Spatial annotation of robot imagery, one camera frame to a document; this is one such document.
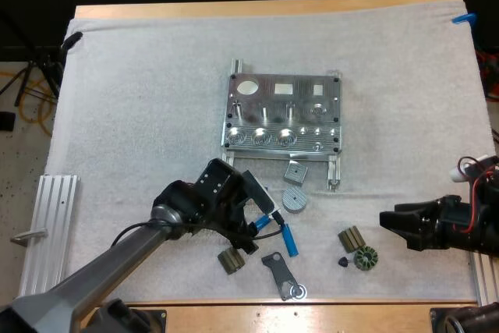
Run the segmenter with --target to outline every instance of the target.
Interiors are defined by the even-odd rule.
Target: wooden table edge
[[[279,16],[354,11],[393,5],[461,0],[256,0],[244,2],[192,2],[78,5],[76,19],[158,19],[203,16]]]

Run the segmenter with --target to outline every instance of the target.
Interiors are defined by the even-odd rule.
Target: wire
[[[473,226],[475,225],[475,221],[476,221],[476,189],[478,187],[478,183],[480,181],[480,179],[484,176],[484,175],[488,175],[489,172],[492,171],[492,169],[494,169],[496,166],[495,165],[492,165],[490,166],[489,168],[487,168],[485,171],[483,171],[475,180],[475,182],[473,183],[473,186],[471,188],[471,191],[472,191],[472,194],[471,194],[471,218],[469,219],[469,225],[468,225],[468,228],[464,229],[461,231],[461,233],[465,233],[465,234],[468,234],[470,233],[472,230],[473,230]]]
[[[465,159],[469,159],[471,161],[474,161],[476,163],[476,165],[478,165],[482,170],[485,170],[485,167],[483,166],[483,164],[478,160],[478,159],[475,159],[474,157],[472,156],[463,156],[462,158],[459,158],[458,160],[458,172],[466,179],[469,181],[469,176],[466,175],[462,169],[461,169],[461,163],[463,160]]]
[[[202,225],[202,224],[172,224],[169,222],[157,223],[154,221],[145,221],[145,222],[137,222],[136,224],[133,224],[131,226],[127,226],[126,228],[124,228],[116,236],[115,240],[112,241],[111,247],[116,246],[116,244],[119,242],[119,240],[130,230],[135,229],[135,228],[139,228],[142,226],[152,226],[152,225],[160,225],[160,226],[164,226],[164,227],[168,226],[171,228],[200,228],[200,229],[212,230],[214,232],[217,232],[218,234],[221,234],[224,237],[227,237],[230,239],[241,239],[241,240],[245,240],[245,241],[258,241],[261,239],[266,239],[266,238],[276,236],[282,232],[282,228],[280,228],[279,230],[277,230],[275,232],[268,233],[268,234],[265,234],[263,236],[252,237],[252,236],[245,236],[242,234],[238,234],[235,232],[230,232],[229,230],[224,230],[224,229],[215,228],[213,226]]]
[[[12,77],[12,80],[9,83],[13,83],[15,80],[19,79],[20,76],[21,76],[21,74],[24,73],[26,70],[27,70],[26,68],[22,69],[17,74],[12,74],[12,73],[9,73],[9,72],[0,72],[0,76]],[[42,79],[40,79],[38,81],[28,80],[28,83],[30,83],[30,85],[27,87],[27,89],[34,90],[36,87],[39,87],[40,90],[43,91],[44,95],[50,97],[51,96],[50,90],[47,89],[46,87],[43,87],[41,85],[44,81],[45,81],[45,78],[42,78]],[[26,91],[23,92],[23,94],[21,95],[21,98],[19,100],[19,117],[24,122],[27,122],[28,124],[38,123],[40,125],[40,127],[41,127],[41,130],[46,135],[52,136],[52,133],[50,132],[50,130],[47,129],[47,126],[44,124],[44,121],[46,119],[48,119],[48,117],[52,113],[52,109],[54,108],[54,103],[52,103],[51,101],[49,101],[48,111],[47,111],[47,113],[43,114],[43,108],[45,106],[46,100],[44,100],[41,97],[39,97],[41,99],[41,103],[38,105],[37,118],[36,119],[30,119],[29,117],[27,117],[26,115],[24,115],[24,111],[23,111],[24,98],[26,97],[26,95],[27,95]]]
[[[133,224],[131,226],[127,226],[126,228],[124,228],[115,238],[114,241],[112,241],[112,244],[111,244],[111,247],[113,246],[116,246],[116,243],[118,243],[118,241],[126,234],[128,233],[130,230],[132,229],[135,229],[135,228],[139,228],[140,226],[148,226],[150,225],[150,222],[137,222],[136,224]]]

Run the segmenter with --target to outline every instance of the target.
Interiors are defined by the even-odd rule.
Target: black cable
[[[116,236],[115,240],[112,241],[111,247],[116,246],[116,243],[118,243],[118,241],[130,230],[139,228],[140,226],[148,226],[148,225],[150,225],[150,222],[137,222],[136,224],[127,226]]]
[[[282,232],[282,228],[280,228],[279,230],[277,230],[275,232],[268,233],[268,234],[265,234],[263,236],[252,237],[252,236],[245,236],[245,235],[242,235],[239,233],[230,232],[229,230],[215,228],[215,227],[203,225],[203,224],[172,224],[172,223],[168,223],[168,222],[157,223],[157,222],[153,222],[153,221],[147,221],[147,222],[138,222],[136,224],[133,224],[131,226],[124,228],[116,236],[115,240],[112,241],[111,247],[116,246],[116,244],[119,242],[119,240],[130,230],[135,229],[135,228],[139,228],[142,226],[148,226],[148,225],[169,226],[171,228],[199,228],[199,229],[212,230],[212,231],[217,232],[218,234],[220,234],[224,237],[227,237],[230,239],[240,239],[243,241],[258,241],[260,239],[266,239],[266,238],[276,236]]]
[[[469,159],[471,161],[474,161],[476,163],[476,165],[478,165],[482,170],[485,170],[485,168],[483,167],[482,163],[478,160],[478,159],[475,159],[473,156],[463,156],[462,158],[459,158],[458,160],[458,172],[467,180],[469,180],[469,177],[468,175],[466,175],[462,169],[461,169],[461,163],[463,160],[465,159]]]

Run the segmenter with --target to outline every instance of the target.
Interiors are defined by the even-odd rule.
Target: circular hole
[[[281,146],[292,146],[296,143],[296,135],[290,129],[283,129],[278,134],[278,142]]]
[[[254,81],[242,81],[237,86],[237,91],[242,95],[255,94],[258,90],[258,83]]]
[[[230,144],[241,144],[244,143],[246,134],[239,130],[239,128],[232,127],[228,131],[227,139]]]
[[[271,142],[271,138],[271,134],[264,128],[255,129],[251,136],[251,140],[253,141],[253,143],[258,146],[269,144]]]

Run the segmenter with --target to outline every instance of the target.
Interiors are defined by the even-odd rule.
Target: hole
[[[255,94],[258,90],[258,83],[254,81],[242,81],[237,86],[237,91],[242,95]]]
[[[293,85],[291,85],[290,83],[276,83],[274,87],[274,94],[292,95]]]
[[[322,85],[313,85],[313,95],[324,95],[324,87]]]

